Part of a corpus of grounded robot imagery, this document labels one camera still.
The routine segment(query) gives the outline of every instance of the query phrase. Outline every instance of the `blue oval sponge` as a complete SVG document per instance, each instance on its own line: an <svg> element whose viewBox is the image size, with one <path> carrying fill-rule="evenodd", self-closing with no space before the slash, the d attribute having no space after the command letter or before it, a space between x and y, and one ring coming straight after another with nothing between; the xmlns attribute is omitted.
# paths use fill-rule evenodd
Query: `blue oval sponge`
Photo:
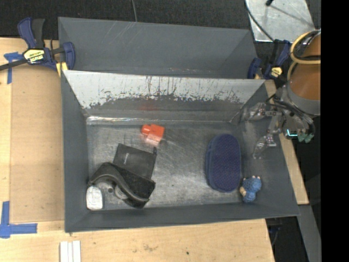
<svg viewBox="0 0 349 262"><path fill-rule="evenodd" d="M230 134L220 134L208 144L206 152L206 179L220 192L236 189L241 178L241 152L238 140Z"/></svg>

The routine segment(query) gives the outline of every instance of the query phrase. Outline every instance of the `clamp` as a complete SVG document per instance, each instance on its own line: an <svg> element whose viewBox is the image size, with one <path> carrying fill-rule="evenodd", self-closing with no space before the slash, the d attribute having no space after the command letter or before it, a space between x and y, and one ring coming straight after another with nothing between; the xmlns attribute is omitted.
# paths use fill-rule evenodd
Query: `clamp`
<svg viewBox="0 0 349 262"><path fill-rule="evenodd" d="M75 64L75 50L71 42L63 43L62 47L50 49L45 47L43 40L43 25L45 19L32 19L27 17L21 20L17 26L20 37L27 43L28 49L22 53L22 59L0 66L0 70L9 69L22 64L40 65L59 72L60 63L54 59L54 55L65 53L65 63L68 69Z"/></svg>

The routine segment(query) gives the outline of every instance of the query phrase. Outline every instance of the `blue clamp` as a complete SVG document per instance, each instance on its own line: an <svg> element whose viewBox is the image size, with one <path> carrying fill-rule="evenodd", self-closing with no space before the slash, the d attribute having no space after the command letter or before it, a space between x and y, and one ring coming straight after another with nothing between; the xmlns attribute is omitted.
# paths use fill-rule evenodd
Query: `blue clamp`
<svg viewBox="0 0 349 262"><path fill-rule="evenodd" d="M23 56L18 52L5 53L4 57L9 63L12 62L13 60L23 59ZM7 72L7 84L10 84L10 83L12 83L12 68L9 68Z"/></svg>
<svg viewBox="0 0 349 262"><path fill-rule="evenodd" d="M8 239L15 234L37 233L37 223L9 224L10 201L2 203L0 238Z"/></svg>
<svg viewBox="0 0 349 262"><path fill-rule="evenodd" d="M27 17L19 22L17 29L21 38L27 43L28 49L22 53L21 59L0 65L0 71L25 63L29 65L40 65L57 71L58 62L54 59L54 55L58 53L65 54L64 61L68 69L73 69L75 64L75 50L73 44L71 42L65 42L62 47L54 50L45 47L42 32L44 22L45 19L32 19L31 17Z"/></svg>
<svg viewBox="0 0 349 262"><path fill-rule="evenodd" d="M284 47L280 51L279 45L281 44L284 44ZM260 58L255 57L249 67L247 78L254 79L256 74L261 74L266 80L276 79L277 76L273 75L273 68L280 67L289 58L291 45L287 40L275 40L271 61L262 63Z"/></svg>

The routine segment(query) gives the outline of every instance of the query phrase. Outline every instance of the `blue toy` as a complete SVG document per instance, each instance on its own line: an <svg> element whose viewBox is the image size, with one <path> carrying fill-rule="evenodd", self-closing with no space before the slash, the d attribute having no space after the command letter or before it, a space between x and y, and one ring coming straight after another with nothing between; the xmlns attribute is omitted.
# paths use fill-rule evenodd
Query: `blue toy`
<svg viewBox="0 0 349 262"><path fill-rule="evenodd" d="M242 186L240 187L240 193L243 196L242 200L245 203L253 202L256 199L256 193L261 190L262 181L261 178L252 176L244 178Z"/></svg>

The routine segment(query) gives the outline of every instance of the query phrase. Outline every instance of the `stains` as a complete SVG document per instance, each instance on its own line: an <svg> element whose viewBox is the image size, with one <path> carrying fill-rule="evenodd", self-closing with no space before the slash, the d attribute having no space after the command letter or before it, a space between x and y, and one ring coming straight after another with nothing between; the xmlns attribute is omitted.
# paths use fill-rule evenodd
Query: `stains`
<svg viewBox="0 0 349 262"><path fill-rule="evenodd" d="M152 251L155 251L159 246L156 246L156 247L149 247L149 245L143 245L143 247L144 247L144 250L145 250L145 251L152 252Z"/></svg>

